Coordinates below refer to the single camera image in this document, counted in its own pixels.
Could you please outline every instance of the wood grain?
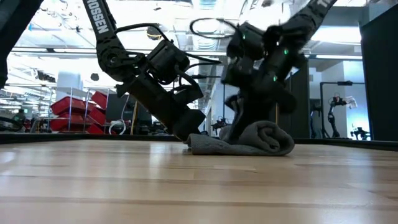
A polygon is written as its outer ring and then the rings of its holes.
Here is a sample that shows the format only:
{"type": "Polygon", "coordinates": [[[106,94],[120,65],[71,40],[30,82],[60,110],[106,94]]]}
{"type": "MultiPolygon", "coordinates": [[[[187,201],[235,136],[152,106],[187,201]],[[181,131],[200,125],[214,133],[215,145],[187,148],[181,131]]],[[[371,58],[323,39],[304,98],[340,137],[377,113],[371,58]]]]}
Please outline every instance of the wood grain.
{"type": "Polygon", "coordinates": [[[296,146],[192,156],[183,144],[0,146],[1,223],[396,223],[398,153],[296,146]]]}

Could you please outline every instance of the cloth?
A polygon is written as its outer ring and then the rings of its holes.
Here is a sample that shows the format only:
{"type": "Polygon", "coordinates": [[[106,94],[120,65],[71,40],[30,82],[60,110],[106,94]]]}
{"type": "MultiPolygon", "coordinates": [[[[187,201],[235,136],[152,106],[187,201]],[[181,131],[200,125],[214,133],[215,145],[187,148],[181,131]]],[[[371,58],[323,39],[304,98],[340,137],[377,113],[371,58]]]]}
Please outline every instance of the cloth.
{"type": "Polygon", "coordinates": [[[294,148],[294,141],[278,125],[270,121],[252,123],[243,131],[237,144],[224,141],[230,126],[220,131],[220,139],[191,134],[185,141],[193,155],[284,156],[294,148]]]}

